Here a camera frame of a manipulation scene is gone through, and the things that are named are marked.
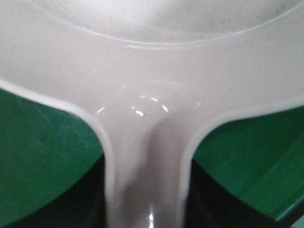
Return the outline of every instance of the green surface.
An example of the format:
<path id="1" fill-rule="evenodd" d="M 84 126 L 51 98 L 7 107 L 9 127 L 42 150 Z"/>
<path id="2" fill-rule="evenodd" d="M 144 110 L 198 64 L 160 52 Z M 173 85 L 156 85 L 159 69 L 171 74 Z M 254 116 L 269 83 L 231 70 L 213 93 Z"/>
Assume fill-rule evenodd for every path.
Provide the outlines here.
<path id="1" fill-rule="evenodd" d="M 67 190 L 101 153 L 78 117 L 0 90 L 0 227 Z"/>
<path id="2" fill-rule="evenodd" d="M 101 153 L 81 119 L 0 90 L 0 227 L 60 195 Z M 227 123 L 195 159 L 234 195 L 280 219 L 304 195 L 304 107 Z"/>
<path id="3" fill-rule="evenodd" d="M 227 123 L 195 159 L 244 202 L 281 219 L 304 195 L 304 107 Z"/>

